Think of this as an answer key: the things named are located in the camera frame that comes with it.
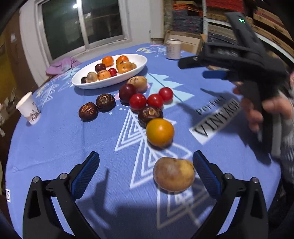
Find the window with metal frame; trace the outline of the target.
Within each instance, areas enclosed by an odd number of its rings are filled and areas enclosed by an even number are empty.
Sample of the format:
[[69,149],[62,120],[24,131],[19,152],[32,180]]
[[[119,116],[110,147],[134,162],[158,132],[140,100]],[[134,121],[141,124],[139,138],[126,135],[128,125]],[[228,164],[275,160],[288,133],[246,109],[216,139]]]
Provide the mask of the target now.
[[35,10],[50,63],[130,39],[125,1],[36,1]]

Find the pale tan round fruit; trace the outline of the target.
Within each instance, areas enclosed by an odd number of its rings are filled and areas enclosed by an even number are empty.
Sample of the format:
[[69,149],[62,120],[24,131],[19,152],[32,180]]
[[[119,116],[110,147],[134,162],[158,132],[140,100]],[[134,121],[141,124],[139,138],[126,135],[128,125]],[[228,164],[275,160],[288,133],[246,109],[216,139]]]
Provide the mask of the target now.
[[86,83],[92,83],[98,81],[98,76],[96,72],[89,72],[86,78]]

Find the dark red plum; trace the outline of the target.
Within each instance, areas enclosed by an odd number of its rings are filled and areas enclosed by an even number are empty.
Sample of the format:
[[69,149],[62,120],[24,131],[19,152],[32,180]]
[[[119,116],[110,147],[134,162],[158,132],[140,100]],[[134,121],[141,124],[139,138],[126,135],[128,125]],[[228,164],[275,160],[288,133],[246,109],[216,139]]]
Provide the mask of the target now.
[[124,84],[119,90],[121,102],[128,104],[131,97],[137,93],[137,89],[133,84]]
[[106,65],[103,63],[99,63],[95,66],[95,71],[98,73],[99,71],[106,70]]

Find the dark brown carved fruit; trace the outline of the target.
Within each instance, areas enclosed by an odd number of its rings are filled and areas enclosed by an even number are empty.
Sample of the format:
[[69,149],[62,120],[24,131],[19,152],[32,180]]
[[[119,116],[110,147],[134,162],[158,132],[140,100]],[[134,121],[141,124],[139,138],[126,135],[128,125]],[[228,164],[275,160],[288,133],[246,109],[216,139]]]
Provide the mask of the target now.
[[101,94],[96,98],[96,106],[100,112],[108,112],[116,106],[116,100],[111,94]]
[[89,122],[96,119],[98,116],[98,108],[93,102],[88,102],[79,109],[78,115],[84,122]]
[[147,124],[153,119],[163,119],[164,114],[158,107],[146,106],[139,111],[138,121],[139,125],[146,128]]

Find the red cherry tomato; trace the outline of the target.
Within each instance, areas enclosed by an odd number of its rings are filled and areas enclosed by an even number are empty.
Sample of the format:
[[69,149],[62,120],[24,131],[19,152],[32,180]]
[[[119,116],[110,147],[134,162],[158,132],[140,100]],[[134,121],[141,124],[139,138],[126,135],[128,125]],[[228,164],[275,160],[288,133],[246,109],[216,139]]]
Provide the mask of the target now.
[[158,94],[162,97],[164,103],[168,103],[173,99],[173,91],[169,87],[163,87],[159,90]]
[[148,106],[163,108],[164,100],[159,94],[152,94],[147,99]]
[[134,94],[129,100],[129,104],[132,110],[140,111],[146,106],[147,99],[143,94]]
[[111,77],[116,76],[117,75],[117,70],[115,68],[110,68],[108,69]]

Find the wooden glass cabinet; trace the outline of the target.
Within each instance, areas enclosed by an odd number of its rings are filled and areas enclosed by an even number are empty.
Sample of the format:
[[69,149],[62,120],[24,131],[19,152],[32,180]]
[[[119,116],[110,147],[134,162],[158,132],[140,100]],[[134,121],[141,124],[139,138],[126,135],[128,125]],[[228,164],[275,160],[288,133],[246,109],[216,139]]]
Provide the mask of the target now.
[[1,103],[12,93],[20,99],[37,88],[21,41],[19,13],[15,13],[1,34]]

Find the dark brown wrinkled fruit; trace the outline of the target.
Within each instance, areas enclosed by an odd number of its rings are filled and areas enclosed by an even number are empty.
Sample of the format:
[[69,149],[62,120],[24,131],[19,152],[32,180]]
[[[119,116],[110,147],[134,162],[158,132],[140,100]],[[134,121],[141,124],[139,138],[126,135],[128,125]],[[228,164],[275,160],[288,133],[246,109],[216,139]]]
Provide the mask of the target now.
[[86,81],[87,81],[87,77],[82,77],[82,78],[81,78],[81,84],[85,84]]

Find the white oval plate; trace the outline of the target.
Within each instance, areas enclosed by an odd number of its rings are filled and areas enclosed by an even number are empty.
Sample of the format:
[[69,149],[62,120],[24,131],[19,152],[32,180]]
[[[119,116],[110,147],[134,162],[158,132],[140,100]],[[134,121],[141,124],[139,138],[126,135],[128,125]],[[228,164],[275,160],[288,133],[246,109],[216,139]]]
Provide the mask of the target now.
[[147,64],[139,54],[107,56],[82,67],[71,79],[81,89],[99,89],[121,83],[136,76]]

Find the yellow orange tomato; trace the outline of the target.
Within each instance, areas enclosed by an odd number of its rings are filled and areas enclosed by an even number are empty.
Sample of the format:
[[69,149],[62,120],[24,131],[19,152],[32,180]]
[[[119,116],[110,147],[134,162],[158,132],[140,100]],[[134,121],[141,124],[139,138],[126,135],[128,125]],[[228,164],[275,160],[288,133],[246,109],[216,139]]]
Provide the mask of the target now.
[[152,119],[146,126],[146,137],[155,147],[167,147],[173,141],[174,127],[165,119]]

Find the tan passion fruit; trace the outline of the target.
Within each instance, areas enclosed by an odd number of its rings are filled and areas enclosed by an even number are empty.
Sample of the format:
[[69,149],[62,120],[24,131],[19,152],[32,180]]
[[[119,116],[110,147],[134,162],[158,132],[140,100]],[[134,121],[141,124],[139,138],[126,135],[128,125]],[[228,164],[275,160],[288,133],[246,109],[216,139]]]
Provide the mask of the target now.
[[144,76],[134,76],[128,79],[127,83],[134,85],[138,93],[144,93],[148,88],[148,82]]

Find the pale potato-like fruit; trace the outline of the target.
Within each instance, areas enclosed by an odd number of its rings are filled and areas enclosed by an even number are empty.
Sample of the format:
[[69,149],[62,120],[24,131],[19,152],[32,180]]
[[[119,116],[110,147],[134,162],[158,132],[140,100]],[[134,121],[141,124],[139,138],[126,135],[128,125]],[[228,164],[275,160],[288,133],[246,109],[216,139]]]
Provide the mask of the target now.
[[189,160],[162,157],[153,167],[153,178],[166,191],[182,192],[193,184],[195,169]]

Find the blue patterned tablecloth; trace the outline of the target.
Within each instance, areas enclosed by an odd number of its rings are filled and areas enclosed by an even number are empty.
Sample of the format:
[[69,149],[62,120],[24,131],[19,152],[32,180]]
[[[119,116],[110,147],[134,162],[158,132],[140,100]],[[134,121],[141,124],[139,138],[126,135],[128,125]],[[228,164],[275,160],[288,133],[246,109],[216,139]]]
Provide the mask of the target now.
[[102,238],[190,238],[214,206],[202,182],[180,194],[157,188],[153,166],[164,156],[191,159],[200,150],[223,172],[237,179],[260,180],[267,205],[277,190],[281,170],[248,129],[238,96],[228,81],[204,79],[202,68],[179,69],[166,59],[165,48],[143,44],[117,50],[117,55],[140,54],[148,62],[142,75],[146,96],[169,87],[172,103],[164,118],[174,127],[167,149],[152,148],[137,115],[120,101],[107,113],[83,122],[79,108],[98,95],[116,96],[120,85],[84,90],[74,87],[76,70],[47,83],[34,93],[41,117],[31,125],[20,118],[12,136],[6,167],[6,194],[12,224],[22,234],[22,219],[30,183],[57,178],[82,163],[93,151],[100,166],[84,195],[77,200],[84,217]]

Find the orange tangerine back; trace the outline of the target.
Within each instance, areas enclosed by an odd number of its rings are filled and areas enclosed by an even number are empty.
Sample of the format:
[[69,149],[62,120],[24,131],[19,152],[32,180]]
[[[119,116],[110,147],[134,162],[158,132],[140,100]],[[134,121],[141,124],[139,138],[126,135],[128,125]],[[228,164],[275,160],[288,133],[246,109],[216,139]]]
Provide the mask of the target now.
[[113,57],[111,56],[106,56],[102,59],[102,63],[106,66],[106,67],[111,67],[114,64],[114,60]]

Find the large orange tan fruit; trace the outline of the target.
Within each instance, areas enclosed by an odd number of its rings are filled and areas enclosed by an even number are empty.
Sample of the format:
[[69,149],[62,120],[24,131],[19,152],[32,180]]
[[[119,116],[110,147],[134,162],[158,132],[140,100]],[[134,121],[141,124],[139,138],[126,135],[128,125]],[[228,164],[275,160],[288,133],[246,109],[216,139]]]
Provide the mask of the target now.
[[119,64],[117,64],[116,67],[119,74],[123,74],[133,70],[132,63],[130,61],[122,61]]

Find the orange tan spotted fruit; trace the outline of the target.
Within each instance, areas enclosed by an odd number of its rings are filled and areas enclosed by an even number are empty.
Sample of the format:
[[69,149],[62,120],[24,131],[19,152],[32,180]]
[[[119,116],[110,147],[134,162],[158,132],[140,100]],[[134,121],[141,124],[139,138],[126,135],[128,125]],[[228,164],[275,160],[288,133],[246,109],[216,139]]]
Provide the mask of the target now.
[[111,73],[108,70],[101,70],[97,73],[97,78],[99,81],[105,80],[111,77]]

